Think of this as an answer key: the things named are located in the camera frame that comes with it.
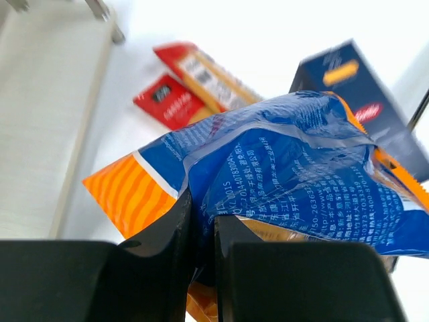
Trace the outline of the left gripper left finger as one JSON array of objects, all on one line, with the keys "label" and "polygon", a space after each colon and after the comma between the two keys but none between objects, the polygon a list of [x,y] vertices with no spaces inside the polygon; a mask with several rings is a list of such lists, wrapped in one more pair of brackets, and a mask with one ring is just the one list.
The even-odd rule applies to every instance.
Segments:
[{"label": "left gripper left finger", "polygon": [[188,191],[120,244],[3,240],[2,321],[183,321],[192,274]]}]

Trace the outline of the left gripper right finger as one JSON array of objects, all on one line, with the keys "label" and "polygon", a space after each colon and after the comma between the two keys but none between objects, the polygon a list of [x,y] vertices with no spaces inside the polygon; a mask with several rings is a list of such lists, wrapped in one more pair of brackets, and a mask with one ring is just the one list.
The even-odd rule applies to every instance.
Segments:
[{"label": "left gripper right finger", "polygon": [[221,321],[404,321],[365,244],[263,241],[234,216],[214,225]]}]

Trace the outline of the blue orange pasta bag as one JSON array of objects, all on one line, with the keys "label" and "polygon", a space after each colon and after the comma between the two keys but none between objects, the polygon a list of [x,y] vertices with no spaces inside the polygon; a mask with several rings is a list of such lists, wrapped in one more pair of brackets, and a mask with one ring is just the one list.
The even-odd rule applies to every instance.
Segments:
[{"label": "blue orange pasta bag", "polygon": [[361,242],[384,258],[428,256],[428,193],[332,92],[298,91],[212,115],[82,183],[126,238],[190,191],[198,271],[222,215],[264,240]]}]

